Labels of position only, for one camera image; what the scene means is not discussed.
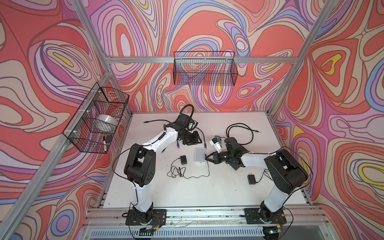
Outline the white small network switch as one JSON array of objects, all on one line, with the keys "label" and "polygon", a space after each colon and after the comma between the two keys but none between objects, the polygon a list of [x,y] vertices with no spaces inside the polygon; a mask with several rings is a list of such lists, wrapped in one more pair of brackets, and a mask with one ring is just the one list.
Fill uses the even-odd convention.
[{"label": "white small network switch", "polygon": [[206,149],[205,148],[196,148],[195,150],[195,162],[203,164],[206,162]]}]

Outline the black power adapter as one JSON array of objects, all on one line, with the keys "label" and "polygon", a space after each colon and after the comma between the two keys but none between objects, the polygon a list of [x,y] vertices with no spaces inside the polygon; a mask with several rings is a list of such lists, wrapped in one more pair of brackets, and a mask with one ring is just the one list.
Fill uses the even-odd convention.
[{"label": "black power adapter", "polygon": [[249,185],[256,185],[256,184],[260,183],[264,177],[266,177],[267,179],[269,179],[271,181],[273,180],[269,174],[269,170],[264,170],[262,175],[260,176],[260,178],[258,180],[256,179],[255,175],[253,175],[253,174],[249,174],[247,176]]},{"label": "black power adapter", "polygon": [[[177,167],[175,166],[175,163],[180,161],[182,167]],[[170,164],[170,170],[167,172],[167,177],[169,178],[172,178],[172,179],[175,179],[177,177],[180,177],[180,178],[184,178],[184,179],[199,179],[199,178],[208,178],[210,175],[211,175],[211,171],[210,171],[210,166],[209,164],[207,164],[207,167],[208,167],[208,173],[206,175],[199,175],[199,176],[185,176],[185,173],[186,173],[186,167],[185,165],[187,164],[187,158],[186,156],[180,156],[179,158],[177,158],[176,160],[174,160],[171,164]]]}]

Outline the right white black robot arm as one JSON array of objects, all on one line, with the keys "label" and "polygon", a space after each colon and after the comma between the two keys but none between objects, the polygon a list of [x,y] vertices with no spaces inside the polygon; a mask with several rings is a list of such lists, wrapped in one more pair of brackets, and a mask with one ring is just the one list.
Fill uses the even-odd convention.
[{"label": "right white black robot arm", "polygon": [[270,173],[274,187],[268,197],[262,201],[258,214],[264,223],[272,221],[284,204],[309,178],[308,173],[284,149],[272,153],[252,153],[240,145],[233,137],[225,139],[226,151],[223,151],[219,138],[213,138],[210,144],[216,149],[205,160],[215,165],[226,163],[234,170],[239,168],[255,167],[267,170]]}]

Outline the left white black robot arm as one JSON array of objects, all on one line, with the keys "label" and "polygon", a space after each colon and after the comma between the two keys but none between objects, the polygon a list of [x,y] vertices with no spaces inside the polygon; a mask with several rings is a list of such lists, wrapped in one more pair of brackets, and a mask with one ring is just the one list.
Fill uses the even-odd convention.
[{"label": "left white black robot arm", "polygon": [[157,154],[177,141],[187,146],[201,144],[202,140],[195,130],[197,124],[192,113],[179,113],[176,120],[164,125],[163,130],[153,139],[141,145],[132,145],[124,174],[135,186],[138,202],[134,211],[137,214],[150,214],[153,209],[149,184],[155,176]]}]

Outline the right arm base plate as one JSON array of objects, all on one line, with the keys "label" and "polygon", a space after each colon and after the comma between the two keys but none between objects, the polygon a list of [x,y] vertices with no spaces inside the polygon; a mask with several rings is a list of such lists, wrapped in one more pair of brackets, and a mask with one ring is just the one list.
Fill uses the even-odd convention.
[{"label": "right arm base plate", "polygon": [[250,225],[284,225],[287,223],[283,209],[272,213],[267,208],[246,208],[243,217]]}]

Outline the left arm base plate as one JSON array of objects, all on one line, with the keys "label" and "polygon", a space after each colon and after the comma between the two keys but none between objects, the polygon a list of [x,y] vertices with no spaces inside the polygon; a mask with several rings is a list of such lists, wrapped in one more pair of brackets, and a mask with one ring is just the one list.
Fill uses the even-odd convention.
[{"label": "left arm base plate", "polygon": [[167,210],[155,209],[142,213],[136,209],[126,214],[126,226],[162,226],[166,223]]}]

